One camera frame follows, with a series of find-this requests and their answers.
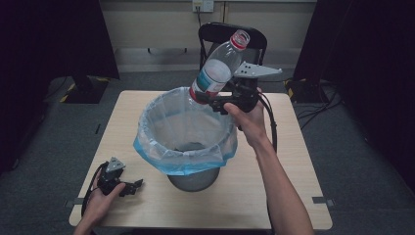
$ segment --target plastic bag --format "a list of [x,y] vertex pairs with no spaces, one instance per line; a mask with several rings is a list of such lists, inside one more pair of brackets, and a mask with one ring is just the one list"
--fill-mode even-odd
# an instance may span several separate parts
[[225,166],[238,141],[230,116],[196,103],[189,87],[161,94],[140,116],[134,149],[167,175],[189,175]]

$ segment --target bottle label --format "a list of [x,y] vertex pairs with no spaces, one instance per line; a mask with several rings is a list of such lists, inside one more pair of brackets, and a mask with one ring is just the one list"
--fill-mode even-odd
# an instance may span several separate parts
[[216,59],[208,60],[195,82],[193,82],[192,89],[207,93],[209,96],[215,96],[222,90],[231,76],[226,64]]

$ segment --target plastic bottle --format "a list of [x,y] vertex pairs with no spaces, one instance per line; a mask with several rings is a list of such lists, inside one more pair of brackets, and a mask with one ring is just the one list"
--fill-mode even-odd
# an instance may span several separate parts
[[204,67],[189,89],[190,96],[196,102],[196,91],[216,96],[242,63],[243,51],[250,42],[250,36],[243,30],[237,30],[229,41],[218,46],[207,58]]

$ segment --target chair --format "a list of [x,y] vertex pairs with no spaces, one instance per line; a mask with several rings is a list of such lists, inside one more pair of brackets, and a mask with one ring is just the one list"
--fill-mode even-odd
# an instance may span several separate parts
[[[260,66],[262,65],[267,41],[266,37],[260,31],[252,27],[233,25],[229,23],[205,23],[199,28],[199,41],[201,42],[200,70],[213,50],[223,42],[228,41],[238,29],[242,29],[247,32],[251,38],[250,43],[244,52],[244,61]],[[212,43],[208,53],[205,42]]]

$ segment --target trash can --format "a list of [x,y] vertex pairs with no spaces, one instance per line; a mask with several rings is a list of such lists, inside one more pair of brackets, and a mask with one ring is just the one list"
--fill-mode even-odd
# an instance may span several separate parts
[[213,183],[219,169],[234,157],[238,141],[230,116],[196,103],[189,87],[179,87],[147,105],[133,145],[176,187],[192,192]]

